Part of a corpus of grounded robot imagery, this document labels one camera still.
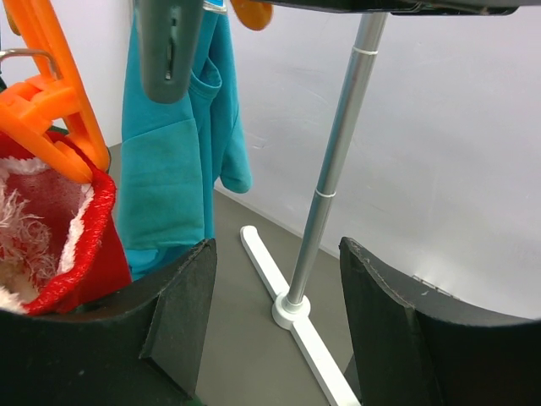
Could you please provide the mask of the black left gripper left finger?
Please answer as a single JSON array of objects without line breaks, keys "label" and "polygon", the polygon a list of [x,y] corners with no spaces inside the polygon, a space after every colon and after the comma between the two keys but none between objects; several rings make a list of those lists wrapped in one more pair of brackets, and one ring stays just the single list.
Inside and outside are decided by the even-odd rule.
[{"label": "black left gripper left finger", "polygon": [[63,315],[1,314],[4,405],[190,405],[216,279],[207,239]]}]

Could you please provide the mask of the red snowflake sock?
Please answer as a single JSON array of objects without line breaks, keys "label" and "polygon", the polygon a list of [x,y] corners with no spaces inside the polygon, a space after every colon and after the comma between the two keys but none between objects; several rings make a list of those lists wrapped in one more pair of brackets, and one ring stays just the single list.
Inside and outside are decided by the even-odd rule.
[{"label": "red snowflake sock", "polygon": [[112,219],[116,185],[78,184],[1,137],[1,308],[66,313],[132,278]]}]

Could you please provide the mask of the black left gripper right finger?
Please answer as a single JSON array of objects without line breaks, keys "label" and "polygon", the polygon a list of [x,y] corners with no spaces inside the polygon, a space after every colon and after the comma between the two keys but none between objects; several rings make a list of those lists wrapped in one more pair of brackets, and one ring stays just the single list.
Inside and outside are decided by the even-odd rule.
[{"label": "black left gripper right finger", "polygon": [[539,321],[443,294],[354,239],[339,250],[353,350],[344,376],[362,404],[539,404]]}]

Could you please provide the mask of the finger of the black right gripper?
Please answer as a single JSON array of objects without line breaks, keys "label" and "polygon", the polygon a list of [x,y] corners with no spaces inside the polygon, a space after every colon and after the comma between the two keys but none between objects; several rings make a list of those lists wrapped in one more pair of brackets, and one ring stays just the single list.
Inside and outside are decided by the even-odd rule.
[{"label": "finger of the black right gripper", "polygon": [[401,16],[506,16],[518,7],[490,7],[451,1],[265,1],[276,6],[335,14],[387,12]]}]

